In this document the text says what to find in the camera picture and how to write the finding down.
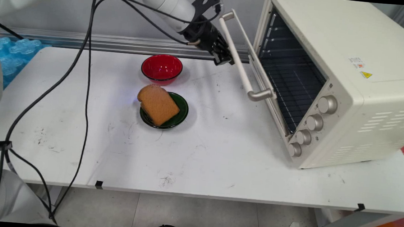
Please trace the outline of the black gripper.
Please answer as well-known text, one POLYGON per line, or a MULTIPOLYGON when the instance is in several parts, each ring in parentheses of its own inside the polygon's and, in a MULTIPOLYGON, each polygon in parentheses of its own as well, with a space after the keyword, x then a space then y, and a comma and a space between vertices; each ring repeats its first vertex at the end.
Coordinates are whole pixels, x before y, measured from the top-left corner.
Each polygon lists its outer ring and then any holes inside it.
POLYGON ((211 22, 207 21, 206 17, 194 16, 193 23, 184 29, 183 36, 189 42, 199 40, 200 42, 196 47, 212 54, 215 65, 227 63, 234 65, 233 56, 224 36, 211 22))

